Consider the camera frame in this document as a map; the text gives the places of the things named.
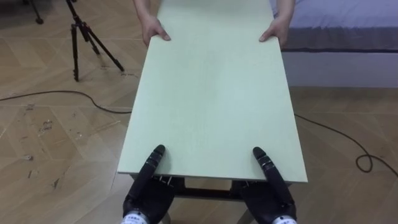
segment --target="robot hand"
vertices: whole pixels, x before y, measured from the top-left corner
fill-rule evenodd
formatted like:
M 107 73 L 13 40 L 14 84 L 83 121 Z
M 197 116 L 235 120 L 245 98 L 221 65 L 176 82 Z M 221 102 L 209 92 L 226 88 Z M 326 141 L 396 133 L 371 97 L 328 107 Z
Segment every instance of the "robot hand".
M 294 200 L 274 163 L 260 148 L 253 149 L 268 182 L 252 182 L 241 196 L 259 224 L 297 224 Z
M 174 189 L 165 179 L 167 178 L 152 178 L 138 198 L 132 198 L 131 194 L 127 194 L 123 203 L 125 221 L 122 224 L 160 223 L 174 199 Z
M 172 178 L 153 176 L 164 152 L 157 146 L 142 166 L 124 200 L 122 224 L 157 224 L 166 215 L 174 199 Z

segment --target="floor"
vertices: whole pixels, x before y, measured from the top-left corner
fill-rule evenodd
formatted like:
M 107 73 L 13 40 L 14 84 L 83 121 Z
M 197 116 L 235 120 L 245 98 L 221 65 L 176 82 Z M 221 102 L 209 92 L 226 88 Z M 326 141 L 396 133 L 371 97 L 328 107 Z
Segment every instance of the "floor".
M 80 90 L 99 105 L 131 110 L 146 48 L 131 0 L 78 0 L 75 7 L 113 55 L 98 58 L 79 37 L 81 82 L 72 77 L 72 18 L 64 0 L 36 0 L 34 22 L 22 0 L 0 1 L 0 98 Z M 351 135 L 398 169 L 398 90 L 291 88 L 296 113 Z M 129 115 L 97 110 L 86 98 L 49 94 L 0 101 L 1 223 L 113 223 L 132 180 L 116 174 Z M 309 183 L 294 184 L 300 223 L 395 223 L 398 180 L 375 162 L 370 174 L 346 138 L 297 119 Z M 368 166 L 366 160 L 360 162 Z M 190 186 L 225 189 L 224 180 Z M 173 223 L 234 223 L 238 202 L 176 199 Z

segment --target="person's arm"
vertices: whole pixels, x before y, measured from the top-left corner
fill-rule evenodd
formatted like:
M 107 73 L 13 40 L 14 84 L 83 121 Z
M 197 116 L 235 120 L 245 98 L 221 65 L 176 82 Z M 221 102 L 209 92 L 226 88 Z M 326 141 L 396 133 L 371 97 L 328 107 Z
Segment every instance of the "person's arm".
M 261 35 L 260 42 L 266 41 L 271 36 L 279 39 L 279 45 L 283 47 L 287 41 L 289 25 L 293 17 L 295 0 L 277 0 L 278 14 L 271 22 L 269 28 Z
M 146 46 L 149 45 L 150 38 L 160 35 L 164 40 L 170 40 L 169 35 L 163 29 L 160 21 L 150 14 L 150 0 L 133 0 L 136 7 L 138 19 L 142 26 L 142 39 Z

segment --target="black cable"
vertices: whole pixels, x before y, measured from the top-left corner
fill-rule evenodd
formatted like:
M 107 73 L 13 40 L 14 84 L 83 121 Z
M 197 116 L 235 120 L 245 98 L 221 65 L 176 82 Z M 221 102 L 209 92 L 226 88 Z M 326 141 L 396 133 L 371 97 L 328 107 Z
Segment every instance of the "black cable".
M 338 133 L 338 134 L 340 134 L 340 135 L 342 135 L 342 136 L 348 138 L 349 140 L 353 141 L 355 144 L 357 144 L 357 145 L 365 152 L 365 154 L 358 156 L 358 157 L 356 158 L 356 160 L 355 160 L 356 167 L 357 167 L 360 171 L 365 172 L 365 173 L 370 173 L 370 172 L 372 172 L 372 170 L 373 170 L 373 159 L 376 159 L 376 160 L 378 160 L 379 162 L 383 163 L 388 169 L 391 170 L 392 173 L 394 173 L 394 174 L 398 177 L 398 172 L 397 172 L 396 170 L 394 170 L 394 168 L 392 168 L 386 161 L 384 161 L 383 159 L 381 159 L 381 158 L 379 158 L 379 157 L 377 157 L 377 156 L 374 156 L 374 155 L 369 154 L 368 151 L 365 149 L 365 147 L 362 146 L 357 140 L 353 139 L 351 136 L 349 136 L 349 135 L 347 135 L 347 134 L 345 134 L 345 133 L 342 133 L 342 132 L 339 131 L 339 130 L 336 130 L 336 129 L 334 129 L 334 128 L 331 128 L 331 127 L 329 127 L 329 126 L 326 126 L 326 125 L 324 125 L 324 124 L 318 123 L 318 122 L 316 122 L 316 121 L 312 121 L 312 120 L 310 120 L 310 119 L 308 119 L 308 118 L 304 118 L 303 116 L 300 116 L 300 115 L 298 115 L 298 114 L 294 114 L 294 116 L 296 116 L 296 117 L 298 117 L 298 118 L 301 118 L 301 119 L 303 119 L 303 120 L 305 120 L 305 121 L 308 121 L 308 122 L 310 122 L 310 123 L 316 124 L 316 125 L 318 125 L 318 126 L 321 126 L 321 127 L 323 127 L 323 128 L 329 129 L 330 131 L 334 131 L 334 132 L 336 132 L 336 133 Z M 362 167 L 360 166 L 360 164 L 359 164 L 359 160 L 362 159 L 362 158 L 365 158 L 365 157 L 367 157 L 367 158 L 369 159 L 369 168 L 368 168 L 368 169 L 362 168 Z
M 91 100 L 91 102 L 94 104 L 94 106 L 96 106 L 100 110 L 103 110 L 103 111 L 106 111 L 109 113 L 114 113 L 114 114 L 131 114 L 131 111 L 113 111 L 113 110 L 108 110 L 106 108 L 103 108 L 102 106 L 97 105 L 91 96 L 87 95 L 86 93 L 83 93 L 80 91 L 73 91 L 73 90 L 40 91 L 40 92 L 36 92 L 36 93 L 29 93 L 29 94 L 24 94 L 24 95 L 7 97 L 7 98 L 0 99 L 0 101 L 12 100 L 12 99 L 16 99 L 16 98 L 22 98 L 22 97 L 33 96 L 33 95 L 41 95 L 41 94 L 47 94 L 47 93 L 74 93 L 74 94 L 82 95 L 82 96 L 89 98 Z
M 33 96 L 33 95 L 41 95 L 41 94 L 47 94 L 47 93 L 73 93 L 73 94 L 77 94 L 77 95 L 82 95 L 82 96 L 85 96 L 85 97 L 89 98 L 89 99 L 91 100 L 91 102 L 93 103 L 93 105 L 96 106 L 96 107 L 97 107 L 98 109 L 100 109 L 100 110 L 103 110 L 103 111 L 106 111 L 106 112 L 109 112 L 109 113 L 114 113 L 114 114 L 131 114 L 131 111 L 113 111 L 113 110 L 108 110 L 108 109 L 106 109 L 106 108 L 103 108 L 103 107 L 97 105 L 97 104 L 95 103 L 94 99 L 92 99 L 91 96 L 87 95 L 86 93 L 83 93 L 83 92 L 80 92 L 80 91 L 73 91 L 73 90 L 40 91 L 40 92 L 36 92 L 36 93 L 29 93 L 29 94 L 24 94 L 24 95 L 18 95 L 18 96 L 7 97 L 7 98 L 0 99 L 0 101 L 12 100 L 12 99 L 16 99 L 16 98 L 22 98 L 22 97 Z M 294 115 L 295 115 L 296 117 L 298 117 L 298 118 L 301 118 L 301 119 L 305 120 L 305 121 L 308 121 L 308 122 L 310 122 L 310 123 L 316 124 L 316 125 L 321 126 L 321 127 L 323 127 L 323 128 L 329 129 L 330 131 L 334 131 L 334 132 L 336 132 L 336 133 L 338 133 L 338 134 L 340 134 L 340 135 L 342 135 L 342 136 L 348 138 L 349 140 L 353 141 L 355 144 L 357 144 L 357 145 L 365 152 L 365 154 L 358 156 L 358 157 L 356 158 L 356 160 L 355 160 L 356 167 L 357 167 L 360 171 L 365 172 L 365 173 L 370 173 L 370 172 L 372 172 L 372 170 L 373 170 L 373 159 L 376 159 L 376 160 L 378 160 L 379 162 L 383 163 L 388 169 L 391 170 L 392 173 L 394 173 L 394 174 L 398 177 L 398 172 L 397 172 L 396 170 L 394 170 L 394 168 L 392 168 L 386 161 L 384 161 L 383 159 L 381 159 L 381 158 L 379 158 L 379 157 L 377 157 L 377 156 L 370 155 L 370 154 L 368 153 L 368 151 L 365 149 L 365 147 L 362 146 L 357 140 L 353 139 L 351 136 L 349 136 L 349 135 L 347 135 L 347 134 L 345 134 L 345 133 L 342 133 L 342 132 L 339 131 L 339 130 L 336 130 L 336 129 L 334 129 L 334 128 L 331 128 L 331 127 L 329 127 L 329 126 L 326 126 L 326 125 L 324 125 L 324 124 L 318 123 L 318 122 L 316 122 L 316 121 L 312 121 L 312 120 L 310 120 L 310 119 L 308 119 L 308 118 L 305 118 L 305 117 L 303 117 L 303 116 L 300 116 L 300 115 L 298 115 L 298 114 L 294 114 Z M 362 158 L 365 158 L 365 157 L 367 157 L 367 158 L 369 159 L 369 168 L 368 168 L 368 169 L 363 169 L 363 168 L 360 166 L 360 164 L 359 164 L 359 160 L 362 159 Z

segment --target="bed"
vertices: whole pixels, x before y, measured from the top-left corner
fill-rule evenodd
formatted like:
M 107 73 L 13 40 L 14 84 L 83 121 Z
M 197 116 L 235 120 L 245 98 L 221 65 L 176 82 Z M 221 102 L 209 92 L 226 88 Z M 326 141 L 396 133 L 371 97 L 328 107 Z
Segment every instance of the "bed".
M 397 88 L 398 1 L 296 0 L 283 58 L 290 86 Z

